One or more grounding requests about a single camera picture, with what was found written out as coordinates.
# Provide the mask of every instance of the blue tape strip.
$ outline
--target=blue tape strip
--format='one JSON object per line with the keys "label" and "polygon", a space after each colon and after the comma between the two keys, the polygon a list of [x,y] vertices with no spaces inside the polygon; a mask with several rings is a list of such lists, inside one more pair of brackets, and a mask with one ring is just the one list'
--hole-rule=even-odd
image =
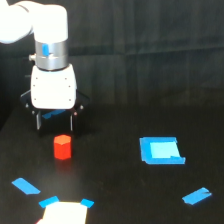
{"label": "blue tape strip", "polygon": [[177,143],[177,139],[175,137],[144,137],[142,138],[144,139],[146,142],[176,142]]}
{"label": "blue tape strip", "polygon": [[42,45],[42,51],[44,56],[49,56],[50,53],[49,53],[49,47],[47,44]]}
{"label": "blue tape strip", "polygon": [[58,201],[59,201],[58,197],[57,197],[57,196],[54,196],[54,197],[52,197],[52,198],[48,198],[48,199],[46,199],[46,200],[44,200],[44,201],[39,202],[39,205],[40,205],[42,208],[46,208],[46,206],[48,206],[48,205],[50,205],[50,204],[53,204],[53,203],[55,203],[55,202],[58,202]]}
{"label": "blue tape strip", "polygon": [[18,178],[12,184],[23,191],[25,194],[39,194],[40,191],[23,178]]}
{"label": "blue tape strip", "polygon": [[203,188],[183,197],[182,199],[184,200],[185,203],[194,205],[194,204],[198,203],[199,201],[201,201],[211,195],[212,194],[209,193],[209,190],[203,187]]}
{"label": "blue tape strip", "polygon": [[86,206],[87,208],[91,208],[93,206],[94,202],[87,200],[87,199],[82,199],[81,205]]}
{"label": "blue tape strip", "polygon": [[179,151],[176,145],[175,148],[171,148],[171,146],[167,146],[167,150],[168,152],[166,152],[166,158],[153,158],[152,155],[152,145],[151,143],[162,143],[163,147],[166,146],[164,145],[167,142],[164,141],[168,141],[168,143],[176,143],[177,140],[174,137],[153,137],[153,138],[149,138],[149,137],[145,137],[145,138],[140,138],[140,148],[141,148],[141,157],[142,157],[142,161],[145,161],[147,164],[151,164],[151,165],[162,165],[162,164],[185,164],[186,158],[183,157],[178,157],[176,155],[179,155]]}
{"label": "blue tape strip", "polygon": [[49,118],[51,118],[52,115],[58,115],[58,114],[61,114],[61,113],[65,112],[65,111],[66,110],[55,110],[55,111],[52,111],[50,113],[42,115],[42,117],[45,118],[45,119],[49,119]]}

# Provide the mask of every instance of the black surface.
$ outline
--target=black surface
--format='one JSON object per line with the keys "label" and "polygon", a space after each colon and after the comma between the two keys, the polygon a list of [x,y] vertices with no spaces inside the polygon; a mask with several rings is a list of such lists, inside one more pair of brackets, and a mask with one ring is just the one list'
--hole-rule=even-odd
{"label": "black surface", "polygon": [[[72,160],[64,164],[53,157],[53,138],[69,125],[63,116],[45,122],[39,137],[34,117],[18,107],[2,129],[0,223],[35,223],[43,215],[38,202],[55,195],[61,201],[93,200],[87,224],[223,223],[223,108],[90,107],[80,116]],[[142,162],[144,136],[177,137],[186,164]],[[26,196],[11,184],[19,177],[41,193]],[[184,204],[182,197],[201,187],[213,196]]]}

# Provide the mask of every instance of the blue paper square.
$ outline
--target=blue paper square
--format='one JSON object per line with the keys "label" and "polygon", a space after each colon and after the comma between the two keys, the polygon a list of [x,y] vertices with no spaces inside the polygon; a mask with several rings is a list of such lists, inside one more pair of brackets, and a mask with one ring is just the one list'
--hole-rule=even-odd
{"label": "blue paper square", "polygon": [[87,199],[82,199],[81,205],[86,206],[87,208],[91,208],[93,206],[94,202],[87,200]]}
{"label": "blue paper square", "polygon": [[150,143],[152,158],[180,157],[176,142]]}
{"label": "blue paper square", "polygon": [[184,164],[174,137],[140,138],[142,161],[147,164]]}

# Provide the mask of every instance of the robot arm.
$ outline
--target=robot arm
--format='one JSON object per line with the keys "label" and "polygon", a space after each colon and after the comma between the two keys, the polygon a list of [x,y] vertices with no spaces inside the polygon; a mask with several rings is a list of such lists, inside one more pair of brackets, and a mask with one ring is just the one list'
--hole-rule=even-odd
{"label": "robot arm", "polygon": [[0,42],[14,43],[27,36],[32,30],[30,15],[21,6],[9,6],[0,0]]}
{"label": "robot arm", "polygon": [[75,105],[76,80],[68,63],[67,11],[59,5],[0,0],[0,42],[14,43],[34,34],[36,54],[31,76],[32,104],[38,109],[70,109]]}

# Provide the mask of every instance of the red block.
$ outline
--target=red block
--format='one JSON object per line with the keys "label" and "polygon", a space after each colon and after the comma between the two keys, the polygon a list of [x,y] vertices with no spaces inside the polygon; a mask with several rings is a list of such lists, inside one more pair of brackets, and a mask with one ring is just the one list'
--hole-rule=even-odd
{"label": "red block", "polygon": [[71,137],[60,135],[54,138],[54,157],[56,159],[69,159],[72,156]]}

